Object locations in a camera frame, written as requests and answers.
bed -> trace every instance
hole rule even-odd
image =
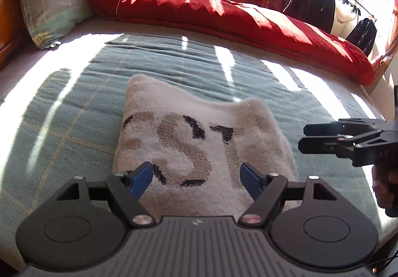
[[[23,267],[14,234],[31,211],[74,175],[111,173],[135,74],[210,101],[260,97],[290,143],[299,179],[315,174],[338,190],[374,222],[379,247],[395,234],[398,220],[377,207],[369,167],[297,149],[306,124],[381,118],[359,84],[218,37],[93,17],[55,49],[27,41],[0,72],[0,258],[11,266]]]

metal bolt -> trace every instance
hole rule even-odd
[[[148,225],[152,223],[153,218],[149,215],[137,215],[134,217],[133,222],[137,225]]]
[[[242,216],[242,222],[246,224],[258,224],[261,222],[261,216],[257,214],[245,214]]]

wooden headboard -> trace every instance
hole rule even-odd
[[[19,0],[0,0],[0,70],[29,40]]]

